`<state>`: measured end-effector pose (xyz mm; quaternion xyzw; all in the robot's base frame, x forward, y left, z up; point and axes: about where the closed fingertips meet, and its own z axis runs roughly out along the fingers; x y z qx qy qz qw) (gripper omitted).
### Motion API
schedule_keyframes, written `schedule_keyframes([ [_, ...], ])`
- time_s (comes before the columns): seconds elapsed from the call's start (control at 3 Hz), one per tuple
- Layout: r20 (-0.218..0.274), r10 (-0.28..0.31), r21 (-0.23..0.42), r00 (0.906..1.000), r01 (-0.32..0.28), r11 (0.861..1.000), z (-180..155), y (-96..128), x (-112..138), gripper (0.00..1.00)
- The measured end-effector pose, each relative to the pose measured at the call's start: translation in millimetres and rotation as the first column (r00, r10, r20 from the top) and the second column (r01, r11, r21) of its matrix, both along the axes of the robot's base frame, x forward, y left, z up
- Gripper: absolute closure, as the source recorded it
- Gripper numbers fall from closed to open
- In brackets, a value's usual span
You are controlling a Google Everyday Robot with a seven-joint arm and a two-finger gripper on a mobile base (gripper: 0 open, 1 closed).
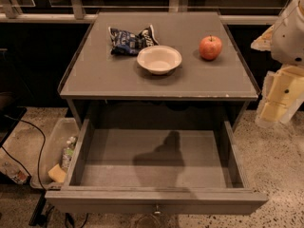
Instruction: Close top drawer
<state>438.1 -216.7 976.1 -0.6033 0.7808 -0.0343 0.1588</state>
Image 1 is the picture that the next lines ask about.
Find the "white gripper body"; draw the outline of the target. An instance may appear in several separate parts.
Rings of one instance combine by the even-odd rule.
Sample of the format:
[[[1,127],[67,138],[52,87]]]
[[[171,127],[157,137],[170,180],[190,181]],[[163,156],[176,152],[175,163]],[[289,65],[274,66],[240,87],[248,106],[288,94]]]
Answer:
[[[271,54],[281,64],[304,65],[304,16],[300,7],[285,9],[275,22]]]

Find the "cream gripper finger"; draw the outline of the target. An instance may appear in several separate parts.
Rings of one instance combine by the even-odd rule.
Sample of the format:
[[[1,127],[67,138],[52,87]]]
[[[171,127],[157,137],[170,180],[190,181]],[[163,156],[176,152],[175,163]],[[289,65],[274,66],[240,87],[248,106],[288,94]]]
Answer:
[[[283,65],[268,71],[256,111],[256,124],[271,127],[286,124],[304,103],[304,67]]]
[[[252,42],[251,48],[259,51],[270,51],[273,30],[273,26],[267,28],[257,39]]]

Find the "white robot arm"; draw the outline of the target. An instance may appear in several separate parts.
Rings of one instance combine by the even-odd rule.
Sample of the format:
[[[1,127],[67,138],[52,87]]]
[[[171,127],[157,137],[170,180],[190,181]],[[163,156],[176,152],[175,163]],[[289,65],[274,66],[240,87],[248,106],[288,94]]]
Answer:
[[[281,63],[277,72],[268,71],[264,78],[256,124],[286,124],[304,102],[304,0],[293,0],[251,48],[270,51]]]

